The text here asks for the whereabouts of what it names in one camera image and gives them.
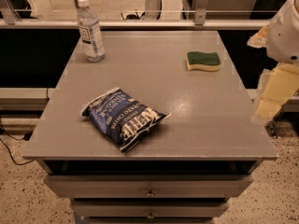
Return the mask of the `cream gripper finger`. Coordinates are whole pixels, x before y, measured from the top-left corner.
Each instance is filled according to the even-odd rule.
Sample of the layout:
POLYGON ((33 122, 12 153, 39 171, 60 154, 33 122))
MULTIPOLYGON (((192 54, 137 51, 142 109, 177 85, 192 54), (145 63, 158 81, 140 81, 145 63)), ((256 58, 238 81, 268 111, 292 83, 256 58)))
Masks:
POLYGON ((255 35, 249 38, 247 45, 256 49, 265 48, 267 45, 267 33, 268 26, 265 25, 255 35))
POLYGON ((272 119, 280 108, 299 90, 299 64, 278 63, 272 70, 264 70, 254 101, 253 117, 272 119))

